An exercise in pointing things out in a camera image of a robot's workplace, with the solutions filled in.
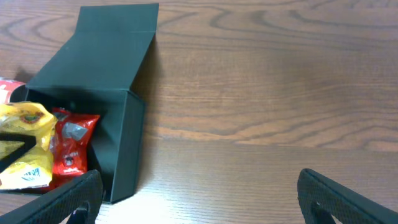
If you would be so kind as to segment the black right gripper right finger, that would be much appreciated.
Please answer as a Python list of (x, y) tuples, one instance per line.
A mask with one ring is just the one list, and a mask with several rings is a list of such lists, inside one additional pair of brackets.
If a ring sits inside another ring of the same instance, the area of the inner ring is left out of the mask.
[(397, 212), (312, 169), (301, 170), (297, 192), (305, 223), (397, 223)]

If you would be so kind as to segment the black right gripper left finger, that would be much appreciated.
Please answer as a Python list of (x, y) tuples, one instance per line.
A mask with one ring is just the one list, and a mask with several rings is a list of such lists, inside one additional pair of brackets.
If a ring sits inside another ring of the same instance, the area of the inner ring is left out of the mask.
[(1, 215), (1, 223), (94, 223), (103, 201), (97, 170), (75, 177), (35, 200)]

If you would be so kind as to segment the red chip bag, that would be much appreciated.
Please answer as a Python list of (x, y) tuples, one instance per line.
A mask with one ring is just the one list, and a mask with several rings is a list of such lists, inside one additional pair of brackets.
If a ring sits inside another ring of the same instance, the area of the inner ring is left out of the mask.
[(52, 180), (42, 190), (53, 190), (88, 171), (87, 147), (100, 116), (54, 108), (58, 119), (52, 140)]

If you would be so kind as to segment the yellow snack bag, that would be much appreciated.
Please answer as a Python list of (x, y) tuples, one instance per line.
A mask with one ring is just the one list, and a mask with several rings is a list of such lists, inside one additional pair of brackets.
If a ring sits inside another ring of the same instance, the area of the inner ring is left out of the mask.
[(40, 103), (1, 105), (1, 190), (46, 187), (57, 118)]

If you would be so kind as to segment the black gift box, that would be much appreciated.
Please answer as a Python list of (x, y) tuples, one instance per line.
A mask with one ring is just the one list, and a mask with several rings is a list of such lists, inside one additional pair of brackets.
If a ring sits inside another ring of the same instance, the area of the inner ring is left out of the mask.
[(100, 172), (106, 203), (135, 194), (144, 102), (131, 90), (156, 33), (159, 5), (83, 6), (72, 37), (14, 96), (48, 110), (100, 116), (88, 167)]

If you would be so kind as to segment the red soda can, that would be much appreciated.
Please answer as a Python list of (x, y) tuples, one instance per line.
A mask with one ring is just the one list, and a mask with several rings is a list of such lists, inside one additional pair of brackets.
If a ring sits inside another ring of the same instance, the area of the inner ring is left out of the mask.
[(25, 100), (27, 89), (25, 83), (8, 78), (0, 79), (1, 104), (17, 103)]

